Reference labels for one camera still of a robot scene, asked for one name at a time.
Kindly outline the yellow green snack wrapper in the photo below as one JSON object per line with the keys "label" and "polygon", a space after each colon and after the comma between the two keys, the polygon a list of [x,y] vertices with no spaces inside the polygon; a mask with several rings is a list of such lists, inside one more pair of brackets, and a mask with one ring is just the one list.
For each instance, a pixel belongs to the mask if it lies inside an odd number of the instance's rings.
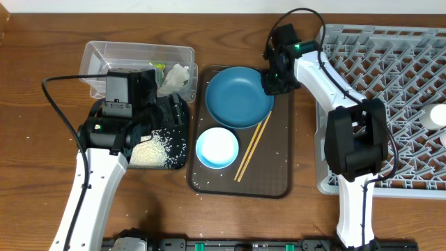
{"label": "yellow green snack wrapper", "polygon": [[156,71],[156,83],[158,86],[162,86],[164,82],[164,69],[166,67],[165,63],[155,63],[150,62],[149,66]]}

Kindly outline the dark blue plate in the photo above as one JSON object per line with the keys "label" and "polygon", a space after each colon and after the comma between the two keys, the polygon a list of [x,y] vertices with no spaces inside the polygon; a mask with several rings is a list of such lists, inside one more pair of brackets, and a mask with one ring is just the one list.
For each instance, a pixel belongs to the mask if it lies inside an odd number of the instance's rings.
{"label": "dark blue plate", "polygon": [[206,87],[205,104],[218,123],[245,129],[269,115],[274,97],[266,95],[259,71],[238,66],[226,68],[212,77]]}

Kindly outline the wooden chopstick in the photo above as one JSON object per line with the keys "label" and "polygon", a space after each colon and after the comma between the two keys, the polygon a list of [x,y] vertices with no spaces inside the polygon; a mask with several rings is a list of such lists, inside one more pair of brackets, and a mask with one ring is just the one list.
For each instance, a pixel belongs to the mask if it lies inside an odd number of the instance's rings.
{"label": "wooden chopstick", "polygon": [[252,135],[252,138],[251,138],[251,140],[250,140],[250,142],[249,142],[249,144],[248,144],[248,147],[247,147],[247,149],[246,149],[246,152],[245,152],[245,154],[244,154],[244,156],[243,156],[243,158],[242,158],[242,161],[241,161],[241,163],[240,163],[240,166],[239,166],[239,168],[238,168],[238,171],[237,171],[237,173],[236,173],[236,175],[235,175],[235,177],[234,177],[234,180],[235,180],[235,181],[239,181],[239,180],[240,180],[240,177],[243,175],[243,171],[244,171],[244,169],[245,169],[245,163],[246,163],[246,161],[247,161],[247,159],[248,159],[248,156],[250,155],[250,152],[251,152],[251,150],[252,150],[252,148],[253,148],[253,146],[254,146],[254,143],[255,143],[257,137],[259,136],[259,132],[260,132],[260,129],[261,129],[262,124],[263,124],[262,122],[260,122],[260,123],[257,124],[257,127],[256,127],[256,129],[255,129],[255,131],[254,131],[254,134]]}
{"label": "wooden chopstick", "polygon": [[254,152],[255,152],[255,150],[256,150],[256,148],[257,148],[257,145],[258,145],[258,143],[259,143],[259,141],[260,141],[260,139],[261,139],[261,137],[262,137],[262,134],[263,134],[263,132],[264,132],[264,130],[265,130],[265,128],[266,128],[268,122],[269,122],[269,119],[270,119],[271,114],[272,114],[272,112],[269,112],[269,114],[267,115],[266,119],[262,122],[263,124],[262,124],[262,126],[261,126],[261,129],[260,129],[260,132],[259,132],[259,136],[257,137],[257,139],[256,139],[256,141],[255,141],[255,143],[254,143],[254,146],[253,146],[253,148],[252,148],[252,150],[251,150],[251,152],[250,152],[250,155],[248,156],[248,159],[247,159],[247,161],[246,161],[246,163],[245,163],[245,169],[244,169],[244,171],[243,171],[243,175],[240,177],[240,180],[237,181],[237,182],[241,182],[241,180],[242,180],[242,178],[243,178],[243,176],[244,176],[244,174],[245,174],[245,172],[246,172],[246,169],[247,169],[247,167],[248,167],[248,165],[249,165],[249,162],[250,162],[250,160],[252,159],[252,156],[254,155]]}

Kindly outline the light blue bowl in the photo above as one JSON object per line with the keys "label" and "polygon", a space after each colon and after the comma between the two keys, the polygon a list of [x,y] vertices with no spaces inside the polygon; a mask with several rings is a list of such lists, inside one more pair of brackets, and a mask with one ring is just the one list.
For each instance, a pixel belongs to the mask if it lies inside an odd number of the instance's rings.
{"label": "light blue bowl", "polygon": [[210,169],[224,169],[237,158],[239,143],[226,128],[210,128],[201,133],[195,146],[199,161]]}

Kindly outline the white cup green inside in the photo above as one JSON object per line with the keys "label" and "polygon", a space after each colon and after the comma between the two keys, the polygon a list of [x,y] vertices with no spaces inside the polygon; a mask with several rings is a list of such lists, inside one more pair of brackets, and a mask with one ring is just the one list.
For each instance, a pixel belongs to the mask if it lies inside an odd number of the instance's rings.
{"label": "white cup green inside", "polygon": [[446,125],[446,104],[425,105],[419,118],[421,125],[428,130],[439,130]]}

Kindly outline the white cup pink inside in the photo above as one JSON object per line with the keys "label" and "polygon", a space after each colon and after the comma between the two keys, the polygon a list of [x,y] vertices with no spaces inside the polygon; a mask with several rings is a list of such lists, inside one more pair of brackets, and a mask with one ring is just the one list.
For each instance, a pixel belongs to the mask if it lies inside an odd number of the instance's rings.
{"label": "white cup pink inside", "polygon": [[445,133],[443,133],[443,134],[440,136],[440,143],[441,143],[444,147],[446,147],[446,134],[445,134]]}

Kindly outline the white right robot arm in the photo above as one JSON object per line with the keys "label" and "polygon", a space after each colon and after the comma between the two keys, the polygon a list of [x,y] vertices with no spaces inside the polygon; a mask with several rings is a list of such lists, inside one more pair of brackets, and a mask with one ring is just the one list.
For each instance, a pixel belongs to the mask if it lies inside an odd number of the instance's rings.
{"label": "white right robot arm", "polygon": [[323,41],[300,40],[292,24],[276,22],[266,40],[261,73],[265,93],[275,96],[306,86],[323,108],[324,156],[339,182],[337,236],[343,250],[377,250],[371,214],[374,186],[388,151],[397,149],[385,105],[353,89],[332,67]]}

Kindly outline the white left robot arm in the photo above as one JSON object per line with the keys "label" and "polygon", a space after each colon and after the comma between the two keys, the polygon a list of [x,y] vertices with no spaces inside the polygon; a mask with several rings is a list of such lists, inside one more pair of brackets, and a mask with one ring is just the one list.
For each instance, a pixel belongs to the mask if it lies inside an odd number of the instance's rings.
{"label": "white left robot arm", "polygon": [[187,160],[189,114],[177,94],[159,96],[159,68],[112,68],[105,97],[74,129],[47,84],[43,93],[61,117],[78,152],[75,178],[51,250],[100,250],[117,187],[128,168],[180,169]]}

